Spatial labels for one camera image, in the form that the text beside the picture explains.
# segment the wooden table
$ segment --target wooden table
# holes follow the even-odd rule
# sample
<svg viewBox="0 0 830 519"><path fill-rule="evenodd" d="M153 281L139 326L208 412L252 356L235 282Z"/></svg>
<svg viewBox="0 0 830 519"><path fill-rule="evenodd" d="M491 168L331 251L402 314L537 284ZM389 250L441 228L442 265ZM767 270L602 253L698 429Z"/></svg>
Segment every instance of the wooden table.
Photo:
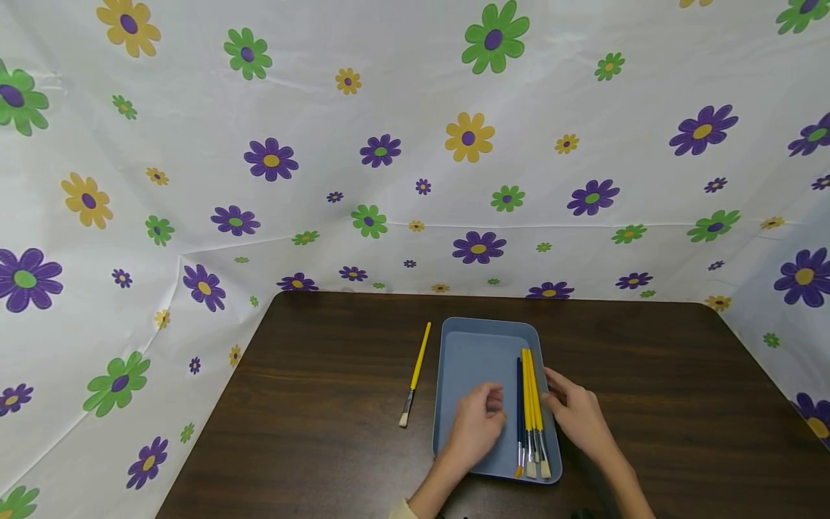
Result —
<svg viewBox="0 0 830 519"><path fill-rule="evenodd" d="M450 316L535 326L546 363L597 393L661 519L828 517L830 453L703 306L292 292L272 302L158 518L385 519L432 462ZM558 484L469 476L444 516L611 517L590 465L559 442Z"/></svg>

